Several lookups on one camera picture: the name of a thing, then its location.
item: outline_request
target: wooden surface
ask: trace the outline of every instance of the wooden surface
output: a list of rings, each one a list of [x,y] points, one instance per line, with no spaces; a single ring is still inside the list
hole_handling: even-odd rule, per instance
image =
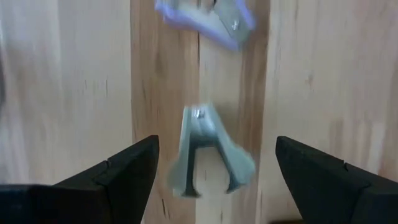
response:
[[[165,25],[154,0],[1,0],[0,182],[53,184],[150,134],[161,152],[145,224],[299,218],[279,135],[398,181],[398,2],[246,3],[257,30],[231,52]],[[174,198],[165,180],[183,107],[209,101],[257,172],[225,195],[228,174],[206,149],[203,198]]]

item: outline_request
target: purple staple remover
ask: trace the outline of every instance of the purple staple remover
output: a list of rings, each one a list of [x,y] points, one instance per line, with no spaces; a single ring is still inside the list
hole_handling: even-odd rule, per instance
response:
[[[189,27],[232,50],[239,50],[255,28],[244,0],[218,0],[210,12],[182,0],[157,0],[155,9],[175,27]]]

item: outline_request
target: purple plastic grip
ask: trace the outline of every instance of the purple plastic grip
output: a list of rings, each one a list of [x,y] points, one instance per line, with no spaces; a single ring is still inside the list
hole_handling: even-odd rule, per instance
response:
[[[253,30],[256,27],[256,22],[253,18],[253,15],[246,7],[244,0],[235,0],[235,3],[249,29]],[[195,29],[199,33],[219,42],[229,49],[240,49],[241,45],[237,40],[234,40],[230,36],[225,36],[220,32],[217,32],[217,30],[212,30],[201,25],[163,1],[157,1],[155,4],[155,9],[161,12],[163,14],[164,21],[172,26],[180,28],[189,27],[191,29]]]

